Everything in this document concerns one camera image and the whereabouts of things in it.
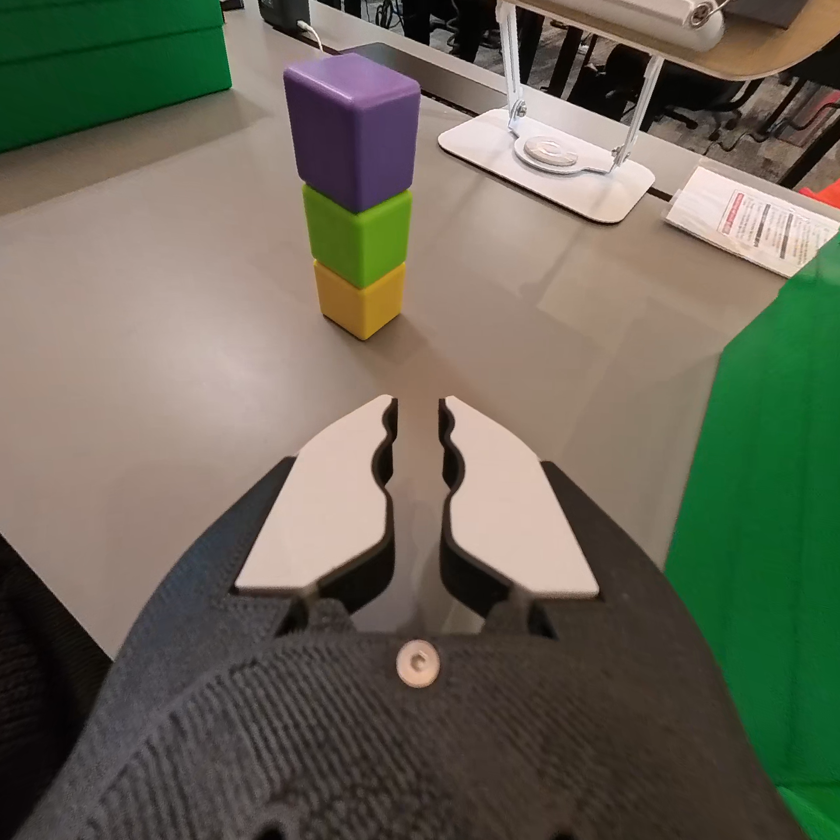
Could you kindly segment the person's dark clothed body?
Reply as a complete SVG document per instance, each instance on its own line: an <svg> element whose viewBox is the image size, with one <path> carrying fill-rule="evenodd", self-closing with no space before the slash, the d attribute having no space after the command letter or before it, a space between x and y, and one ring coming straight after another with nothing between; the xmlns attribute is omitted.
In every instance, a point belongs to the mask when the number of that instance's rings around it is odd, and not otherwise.
<svg viewBox="0 0 840 840"><path fill-rule="evenodd" d="M111 659L1 538L1 838L76 744Z"/></svg>

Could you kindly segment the laminated paper sheet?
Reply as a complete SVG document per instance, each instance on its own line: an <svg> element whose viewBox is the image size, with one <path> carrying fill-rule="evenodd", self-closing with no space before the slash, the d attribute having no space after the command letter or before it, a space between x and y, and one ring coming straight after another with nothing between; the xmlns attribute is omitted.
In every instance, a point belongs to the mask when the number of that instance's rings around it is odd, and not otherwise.
<svg viewBox="0 0 840 840"><path fill-rule="evenodd" d="M750 264L789 279L838 235L836 219L706 166L668 205L665 222Z"/></svg>

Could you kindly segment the document stand with white base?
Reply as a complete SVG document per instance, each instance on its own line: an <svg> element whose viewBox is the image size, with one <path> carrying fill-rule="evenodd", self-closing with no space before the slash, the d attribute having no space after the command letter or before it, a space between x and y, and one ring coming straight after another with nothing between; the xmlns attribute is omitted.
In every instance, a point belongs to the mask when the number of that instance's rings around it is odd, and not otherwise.
<svg viewBox="0 0 840 840"><path fill-rule="evenodd" d="M443 132L437 142L455 158L599 224L618 224L655 181L630 161L666 61L730 81L785 70L822 49L839 29L839 2L806 2L786 28L732 16L729 2L497 2L507 105ZM630 46L649 60L633 119L614 150L528 115L519 74L517 9Z"/></svg>

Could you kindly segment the green plastic bin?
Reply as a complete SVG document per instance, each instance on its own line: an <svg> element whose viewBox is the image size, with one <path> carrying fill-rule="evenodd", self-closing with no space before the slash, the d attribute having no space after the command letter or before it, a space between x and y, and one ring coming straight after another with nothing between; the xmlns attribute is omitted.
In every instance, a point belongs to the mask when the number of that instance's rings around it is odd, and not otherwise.
<svg viewBox="0 0 840 840"><path fill-rule="evenodd" d="M665 574L777 792L838 838L838 237L721 353Z"/></svg>
<svg viewBox="0 0 840 840"><path fill-rule="evenodd" d="M231 85L219 2L1 2L1 152Z"/></svg>

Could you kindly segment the black desk mat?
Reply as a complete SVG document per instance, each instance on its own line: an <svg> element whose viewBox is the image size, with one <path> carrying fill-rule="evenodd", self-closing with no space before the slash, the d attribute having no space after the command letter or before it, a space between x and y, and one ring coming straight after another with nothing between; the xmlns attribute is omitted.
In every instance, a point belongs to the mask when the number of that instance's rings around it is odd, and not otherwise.
<svg viewBox="0 0 840 840"><path fill-rule="evenodd" d="M467 109L498 108L505 101L501 91L381 41L349 47L339 53L359 55L393 69L414 79L423 94L460 103Z"/></svg>

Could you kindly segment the black charger box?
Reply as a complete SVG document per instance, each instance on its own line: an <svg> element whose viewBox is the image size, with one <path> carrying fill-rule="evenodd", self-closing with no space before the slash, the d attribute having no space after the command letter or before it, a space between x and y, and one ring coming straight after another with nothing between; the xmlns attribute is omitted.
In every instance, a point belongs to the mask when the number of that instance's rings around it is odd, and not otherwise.
<svg viewBox="0 0 840 840"><path fill-rule="evenodd" d="M264 22L286 34L303 32L311 23L309 1L258 1L258 7Z"/></svg>

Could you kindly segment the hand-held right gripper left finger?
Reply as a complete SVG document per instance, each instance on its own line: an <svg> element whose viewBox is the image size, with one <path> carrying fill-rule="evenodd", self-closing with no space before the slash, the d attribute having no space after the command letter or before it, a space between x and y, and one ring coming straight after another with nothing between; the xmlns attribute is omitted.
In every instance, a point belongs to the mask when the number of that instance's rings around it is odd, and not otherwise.
<svg viewBox="0 0 840 840"><path fill-rule="evenodd" d="M393 474L398 403L389 394L311 438L290 470L234 583L244 595L340 602L357 613L395 568Z"/></svg>

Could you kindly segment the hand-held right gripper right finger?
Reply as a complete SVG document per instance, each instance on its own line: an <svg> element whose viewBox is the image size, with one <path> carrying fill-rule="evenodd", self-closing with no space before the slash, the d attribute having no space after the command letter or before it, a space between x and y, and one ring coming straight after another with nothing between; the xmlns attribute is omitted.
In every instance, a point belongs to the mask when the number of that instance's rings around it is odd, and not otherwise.
<svg viewBox="0 0 840 840"><path fill-rule="evenodd" d="M487 618L513 600L593 601L600 587L543 462L517 435L454 395L438 402L444 450L440 577Z"/></svg>

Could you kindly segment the lime green cube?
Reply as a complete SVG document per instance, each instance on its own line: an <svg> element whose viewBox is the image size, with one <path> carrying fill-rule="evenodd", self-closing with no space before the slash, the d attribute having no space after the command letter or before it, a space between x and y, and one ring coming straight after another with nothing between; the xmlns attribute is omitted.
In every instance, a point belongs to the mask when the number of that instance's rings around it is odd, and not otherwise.
<svg viewBox="0 0 840 840"><path fill-rule="evenodd" d="M413 209L409 190L359 213L304 184L301 188L312 257L357 288L406 261Z"/></svg>

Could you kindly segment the purple cube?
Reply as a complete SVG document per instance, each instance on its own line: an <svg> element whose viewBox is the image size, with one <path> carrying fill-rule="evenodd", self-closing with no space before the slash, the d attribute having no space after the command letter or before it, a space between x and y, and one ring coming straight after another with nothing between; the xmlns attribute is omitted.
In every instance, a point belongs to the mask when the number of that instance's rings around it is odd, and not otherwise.
<svg viewBox="0 0 840 840"><path fill-rule="evenodd" d="M283 71L300 178L358 214L413 183L422 90L349 52Z"/></svg>

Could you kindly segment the yellow cube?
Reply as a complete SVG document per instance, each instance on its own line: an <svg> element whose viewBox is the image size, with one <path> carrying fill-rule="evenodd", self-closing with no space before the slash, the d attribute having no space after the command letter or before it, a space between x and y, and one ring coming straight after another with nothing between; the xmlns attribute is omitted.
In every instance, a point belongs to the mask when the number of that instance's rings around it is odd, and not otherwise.
<svg viewBox="0 0 840 840"><path fill-rule="evenodd" d="M364 288L355 286L316 259L313 269L321 314L357 340L368 340L402 312L405 263Z"/></svg>

